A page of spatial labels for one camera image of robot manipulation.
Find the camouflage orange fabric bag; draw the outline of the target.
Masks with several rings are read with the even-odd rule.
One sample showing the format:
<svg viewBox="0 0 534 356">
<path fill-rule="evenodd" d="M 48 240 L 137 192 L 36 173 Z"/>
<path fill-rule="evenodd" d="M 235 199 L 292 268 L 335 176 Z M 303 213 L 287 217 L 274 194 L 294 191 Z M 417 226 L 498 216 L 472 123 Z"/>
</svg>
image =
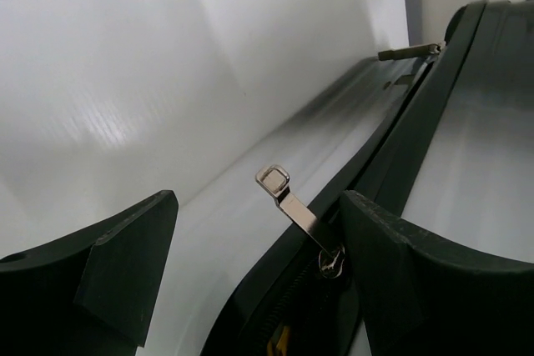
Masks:
<svg viewBox="0 0 534 356">
<path fill-rule="evenodd" d="M 280 323 L 266 345 L 267 356 L 287 356 L 290 343 L 291 327 Z"/>
</svg>

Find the silver zipper pull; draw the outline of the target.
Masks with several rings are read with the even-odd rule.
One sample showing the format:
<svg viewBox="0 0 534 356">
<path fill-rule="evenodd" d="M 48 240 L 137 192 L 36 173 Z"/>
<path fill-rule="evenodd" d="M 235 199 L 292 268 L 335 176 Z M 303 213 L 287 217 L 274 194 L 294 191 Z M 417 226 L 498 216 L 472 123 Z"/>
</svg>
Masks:
<svg viewBox="0 0 534 356">
<path fill-rule="evenodd" d="M 426 58 L 429 56 L 439 55 L 446 44 L 441 43 L 426 43 L 407 48 L 397 48 L 384 50 L 377 53 L 380 61 L 388 60 L 402 60 L 408 58 Z"/>
<path fill-rule="evenodd" d="M 255 181 L 272 197 L 276 207 L 320 247 L 321 275 L 338 278 L 343 273 L 345 247 L 334 231 L 294 195 L 288 172 L 280 165 L 270 165 L 256 173 Z"/>
</svg>

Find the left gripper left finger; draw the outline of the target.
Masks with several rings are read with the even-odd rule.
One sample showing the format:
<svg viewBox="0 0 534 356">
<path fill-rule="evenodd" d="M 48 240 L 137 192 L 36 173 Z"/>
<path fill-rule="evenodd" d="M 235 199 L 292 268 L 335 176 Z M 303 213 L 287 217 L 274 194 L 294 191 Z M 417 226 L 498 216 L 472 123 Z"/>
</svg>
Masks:
<svg viewBox="0 0 534 356">
<path fill-rule="evenodd" d="M 3 355 L 134 355 L 179 211 L 170 190 L 1 260 Z"/>
</svg>

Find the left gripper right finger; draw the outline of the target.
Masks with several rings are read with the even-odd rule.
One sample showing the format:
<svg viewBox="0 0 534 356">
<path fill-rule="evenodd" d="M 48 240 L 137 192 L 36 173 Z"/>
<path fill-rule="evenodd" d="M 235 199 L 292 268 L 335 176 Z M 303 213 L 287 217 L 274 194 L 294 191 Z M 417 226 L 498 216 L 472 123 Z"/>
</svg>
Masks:
<svg viewBox="0 0 534 356">
<path fill-rule="evenodd" d="M 530 355 L 533 266 L 452 242 L 360 193 L 340 218 L 374 355 Z"/>
</svg>

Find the white black hard-shell suitcase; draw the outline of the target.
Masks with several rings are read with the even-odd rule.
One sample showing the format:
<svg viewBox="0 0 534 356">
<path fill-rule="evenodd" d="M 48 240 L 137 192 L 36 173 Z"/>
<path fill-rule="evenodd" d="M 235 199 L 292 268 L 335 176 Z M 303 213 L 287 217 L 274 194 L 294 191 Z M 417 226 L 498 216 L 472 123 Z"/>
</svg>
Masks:
<svg viewBox="0 0 534 356">
<path fill-rule="evenodd" d="M 356 191 L 407 221 L 498 257 L 533 260 L 533 4 L 422 0 L 434 62 L 367 61 L 260 141 L 180 213 L 189 312 L 175 355 L 374 355 L 350 273 L 327 279 L 318 248 L 254 183 L 283 165 L 330 223 Z"/>
</svg>

